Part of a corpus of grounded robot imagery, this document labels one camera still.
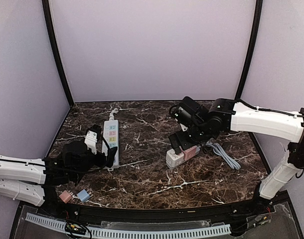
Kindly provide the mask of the white multicolour power strip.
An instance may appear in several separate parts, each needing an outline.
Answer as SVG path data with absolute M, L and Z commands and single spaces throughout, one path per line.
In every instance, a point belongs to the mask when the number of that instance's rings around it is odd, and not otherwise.
M 105 141 L 108 143 L 110 150 L 116 148 L 115 154 L 113 156 L 112 163 L 109 163 L 104 169 L 114 170 L 119 168 L 119 122 L 115 119 L 115 114 L 117 114 L 119 110 L 114 108 L 110 114 L 109 119 L 104 122 L 103 127 L 103 137 Z

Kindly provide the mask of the pink cube socket adapter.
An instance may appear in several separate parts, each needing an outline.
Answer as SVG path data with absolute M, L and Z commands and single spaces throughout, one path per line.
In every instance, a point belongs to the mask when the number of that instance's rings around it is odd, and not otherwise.
M 184 155 L 184 161 L 188 161 L 200 152 L 200 147 L 195 145 L 187 150 L 183 150 L 182 152 Z

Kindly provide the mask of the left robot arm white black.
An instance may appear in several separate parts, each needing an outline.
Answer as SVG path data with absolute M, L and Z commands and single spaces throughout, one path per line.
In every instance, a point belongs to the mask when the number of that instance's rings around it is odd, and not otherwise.
M 55 157 L 21 159 L 0 155 L 0 195 L 35 206 L 57 201 L 56 186 L 78 185 L 86 174 L 112 167 L 117 146 L 106 153 L 93 151 L 83 141 L 63 146 Z

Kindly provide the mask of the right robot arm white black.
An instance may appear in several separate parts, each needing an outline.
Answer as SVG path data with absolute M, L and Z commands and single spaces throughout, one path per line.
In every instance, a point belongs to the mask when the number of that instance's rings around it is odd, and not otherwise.
M 211 108 L 186 96 L 169 109 L 181 130 L 169 136 L 176 154 L 200 145 L 203 147 L 222 132 L 252 132 L 289 141 L 283 159 L 262 180 L 256 198 L 271 201 L 298 172 L 304 171 L 304 108 L 286 112 L 252 106 L 241 99 L 216 99 Z

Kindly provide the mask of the white cube socket adapter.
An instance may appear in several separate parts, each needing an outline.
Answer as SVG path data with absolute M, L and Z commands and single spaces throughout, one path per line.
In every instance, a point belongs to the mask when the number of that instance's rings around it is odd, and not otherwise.
M 176 154 L 174 149 L 170 149 L 166 152 L 166 165 L 169 169 L 174 169 L 185 162 L 184 154 Z

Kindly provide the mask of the blue plug adapter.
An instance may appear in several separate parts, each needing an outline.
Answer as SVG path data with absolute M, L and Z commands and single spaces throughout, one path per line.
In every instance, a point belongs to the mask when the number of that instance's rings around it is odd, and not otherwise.
M 93 196 L 92 192 L 89 191 L 89 190 L 85 190 L 85 189 L 83 189 L 82 191 L 80 191 L 80 192 L 77 194 L 78 199 L 79 199 L 82 203 L 88 201 L 92 196 Z

